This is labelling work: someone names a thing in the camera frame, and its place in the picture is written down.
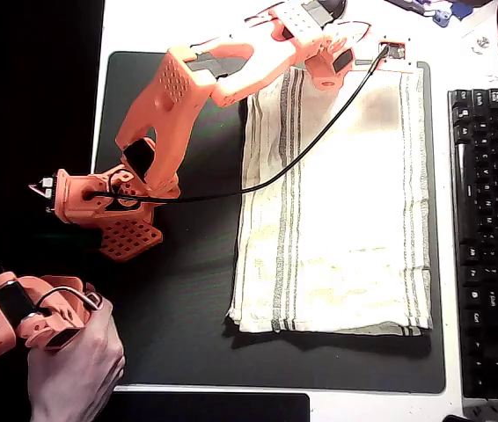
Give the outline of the person's bare hand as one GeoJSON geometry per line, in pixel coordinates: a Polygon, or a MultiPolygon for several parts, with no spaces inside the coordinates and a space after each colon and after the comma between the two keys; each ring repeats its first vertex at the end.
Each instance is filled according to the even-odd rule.
{"type": "Polygon", "coordinates": [[[107,299],[62,350],[28,354],[32,421],[93,421],[125,367],[124,348],[107,299]]]}

